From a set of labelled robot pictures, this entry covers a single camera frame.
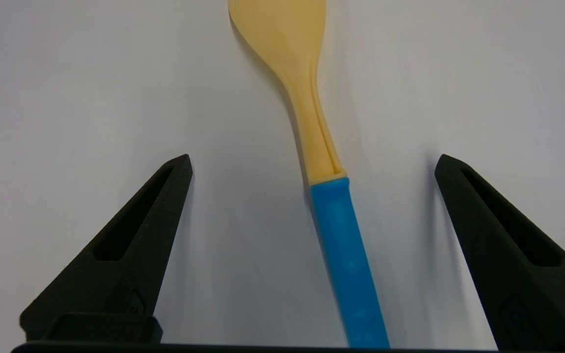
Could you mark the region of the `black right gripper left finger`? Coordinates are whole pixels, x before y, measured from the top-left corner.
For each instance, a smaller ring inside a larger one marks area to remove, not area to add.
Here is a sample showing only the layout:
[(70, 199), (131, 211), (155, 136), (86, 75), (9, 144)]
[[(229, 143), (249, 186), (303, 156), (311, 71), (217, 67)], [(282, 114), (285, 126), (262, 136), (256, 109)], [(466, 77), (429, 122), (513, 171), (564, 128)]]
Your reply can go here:
[(160, 342), (154, 311), (192, 176), (184, 154), (144, 183), (23, 310), (27, 342)]

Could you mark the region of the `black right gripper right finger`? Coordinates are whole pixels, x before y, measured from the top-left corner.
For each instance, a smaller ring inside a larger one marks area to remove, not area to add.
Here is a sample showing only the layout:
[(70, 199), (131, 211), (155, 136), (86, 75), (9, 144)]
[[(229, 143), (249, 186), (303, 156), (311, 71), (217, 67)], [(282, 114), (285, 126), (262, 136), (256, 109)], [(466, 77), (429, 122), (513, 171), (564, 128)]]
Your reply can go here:
[(565, 251), (473, 168), (435, 179), (500, 351), (565, 351)]

